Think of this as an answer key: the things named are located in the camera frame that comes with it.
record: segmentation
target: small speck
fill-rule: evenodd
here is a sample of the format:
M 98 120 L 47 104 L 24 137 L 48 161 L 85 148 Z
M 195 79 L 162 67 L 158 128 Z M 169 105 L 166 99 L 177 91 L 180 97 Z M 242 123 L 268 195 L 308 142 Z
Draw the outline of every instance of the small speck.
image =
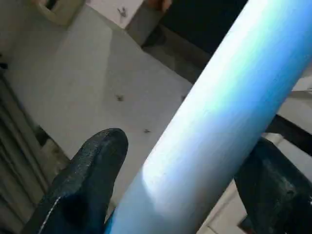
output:
M 124 101 L 123 95 L 116 95 L 117 101 Z
M 117 10 L 121 17 L 124 17 L 124 18 L 127 17 L 127 9 L 124 6 L 121 9 L 117 8 Z

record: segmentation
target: white pipe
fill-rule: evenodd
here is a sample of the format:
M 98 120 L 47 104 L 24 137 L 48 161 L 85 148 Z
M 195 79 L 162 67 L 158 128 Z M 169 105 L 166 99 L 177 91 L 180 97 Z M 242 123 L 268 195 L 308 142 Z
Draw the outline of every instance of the white pipe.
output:
M 311 58 L 311 0 L 249 0 L 106 233 L 196 233 Z

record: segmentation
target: white wall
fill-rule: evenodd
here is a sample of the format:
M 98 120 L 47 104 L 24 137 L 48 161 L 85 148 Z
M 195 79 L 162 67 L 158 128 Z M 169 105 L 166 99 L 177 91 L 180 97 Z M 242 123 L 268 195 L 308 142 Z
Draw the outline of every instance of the white wall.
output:
M 25 0 L 0 0 L 0 52 L 9 53 L 30 14 Z
M 126 132 L 130 146 L 117 202 L 191 84 L 111 27 L 87 6 L 68 31 L 35 16 L 7 78 L 29 115 L 69 157 L 102 129 Z

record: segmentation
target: wall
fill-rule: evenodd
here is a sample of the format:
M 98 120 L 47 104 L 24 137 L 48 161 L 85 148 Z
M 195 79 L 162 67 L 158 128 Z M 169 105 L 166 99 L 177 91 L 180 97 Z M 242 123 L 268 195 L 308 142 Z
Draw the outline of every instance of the wall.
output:
M 0 52 L 9 53 L 30 14 L 25 0 L 0 0 Z
M 68 30 L 35 15 L 6 76 L 29 115 L 69 157 L 102 129 L 126 132 L 130 146 L 117 202 L 191 84 L 112 28 L 87 6 Z

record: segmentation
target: pvc pipe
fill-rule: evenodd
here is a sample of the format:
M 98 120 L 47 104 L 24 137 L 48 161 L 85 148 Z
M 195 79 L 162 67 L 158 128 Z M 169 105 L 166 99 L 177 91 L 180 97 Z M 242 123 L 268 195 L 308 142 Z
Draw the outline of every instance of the pvc pipe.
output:
M 311 60 L 311 12 L 310 0 L 249 0 L 106 233 L 196 233 Z

